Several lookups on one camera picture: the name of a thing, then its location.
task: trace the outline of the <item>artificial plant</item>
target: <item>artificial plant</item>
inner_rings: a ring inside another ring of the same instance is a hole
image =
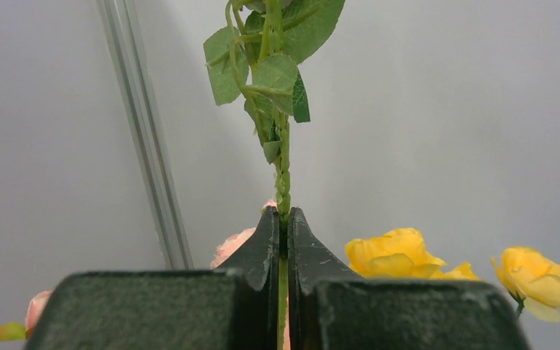
[[[279,345],[286,317],[287,227],[291,210],[289,117],[310,121],[298,65],[336,27],[345,0],[228,0],[225,26],[203,44],[216,105],[244,97],[265,159],[276,167],[280,219]],[[241,12],[250,9],[245,22]]]

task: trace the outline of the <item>gray vertical bar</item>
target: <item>gray vertical bar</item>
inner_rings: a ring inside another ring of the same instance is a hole
[[[97,0],[167,268],[193,268],[132,0]]]

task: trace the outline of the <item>gray wall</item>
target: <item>gray wall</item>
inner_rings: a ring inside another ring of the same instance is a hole
[[[202,43],[224,4],[136,1],[201,268],[273,195],[241,103],[216,108],[209,90]],[[292,128],[292,195],[339,257],[411,226],[491,281],[506,246],[560,263],[560,1],[347,1],[301,71],[313,121]],[[523,323],[536,350],[560,349],[560,324]]]
[[[96,7],[0,0],[0,324],[72,272],[164,269]]]

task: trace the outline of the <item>yellow flower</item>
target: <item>yellow flower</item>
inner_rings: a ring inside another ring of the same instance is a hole
[[[426,250],[421,233],[399,228],[381,237],[354,239],[345,246],[349,267],[364,277],[429,278],[446,262]]]
[[[560,322],[560,265],[526,246],[511,246],[492,258],[497,278],[538,319]]]
[[[471,264],[469,264],[466,261],[456,266],[455,269],[453,269],[450,272],[443,273],[441,271],[435,271],[432,274],[432,276],[430,276],[430,278],[431,279],[468,279],[471,281],[480,280],[480,278],[477,277],[475,273],[473,273],[473,271],[471,271]]]

